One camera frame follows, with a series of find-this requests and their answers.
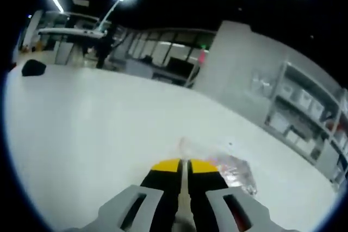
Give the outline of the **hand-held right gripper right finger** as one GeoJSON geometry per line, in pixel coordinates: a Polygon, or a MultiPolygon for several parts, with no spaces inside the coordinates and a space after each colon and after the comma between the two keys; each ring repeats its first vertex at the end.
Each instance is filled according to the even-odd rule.
{"type": "Polygon", "coordinates": [[[188,190],[197,231],[276,231],[269,210],[241,188],[229,187],[207,161],[188,161],[188,190]]]}

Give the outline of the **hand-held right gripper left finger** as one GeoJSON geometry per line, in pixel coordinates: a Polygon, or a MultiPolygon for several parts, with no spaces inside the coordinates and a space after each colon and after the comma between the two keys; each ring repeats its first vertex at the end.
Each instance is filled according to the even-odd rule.
{"type": "Polygon", "coordinates": [[[171,231],[178,210],[182,160],[155,164],[140,185],[103,204],[97,218],[79,231],[171,231]]]}

